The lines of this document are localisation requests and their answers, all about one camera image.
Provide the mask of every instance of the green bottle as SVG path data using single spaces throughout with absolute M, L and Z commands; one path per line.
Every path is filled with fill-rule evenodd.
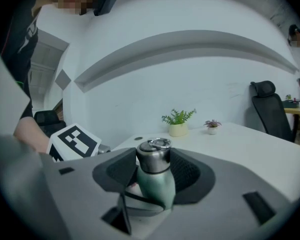
M 176 195 L 174 176 L 170 170 L 171 141 L 154 138 L 136 148 L 140 162 L 137 182 L 145 198 L 160 203 L 166 210 L 173 206 Z

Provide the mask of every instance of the chair headrest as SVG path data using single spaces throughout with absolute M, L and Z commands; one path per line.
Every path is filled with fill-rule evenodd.
M 57 112 L 54 110 L 38 111 L 34 114 L 34 120 L 39 126 L 47 126 L 59 123 Z
M 258 97 L 268 97 L 276 92 L 276 87 L 271 81 L 251 82 L 255 87 L 255 91 Z

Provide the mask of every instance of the white table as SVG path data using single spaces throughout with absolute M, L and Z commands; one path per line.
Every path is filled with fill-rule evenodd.
M 150 138 L 172 140 L 172 147 L 202 153 L 245 166 L 290 201 L 300 197 L 300 146 L 234 123 L 224 123 L 216 135 L 206 128 L 193 129 L 182 137 L 168 133 L 138 134 L 114 150 L 137 147 Z

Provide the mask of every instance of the potted plant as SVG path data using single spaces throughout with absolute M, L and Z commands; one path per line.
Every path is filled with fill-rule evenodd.
M 222 126 L 217 120 L 205 121 L 204 126 L 208 127 L 208 134 L 215 135 L 217 134 L 218 126 Z
M 186 112 L 181 112 L 172 109 L 171 116 L 163 115 L 162 121 L 170 125 L 169 135 L 172 137 L 179 137 L 188 134 L 188 127 L 186 121 L 194 114 L 197 113 L 196 109 Z

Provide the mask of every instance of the black office chair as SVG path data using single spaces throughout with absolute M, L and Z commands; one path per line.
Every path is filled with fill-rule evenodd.
M 66 127 L 65 121 L 59 120 L 57 112 L 54 110 L 38 111 L 34 114 L 34 120 L 49 138 Z
M 280 139 L 294 142 L 295 136 L 290 128 L 284 106 L 276 87 L 271 81 L 251 82 L 257 96 L 253 96 L 252 103 L 258 113 L 265 132 Z

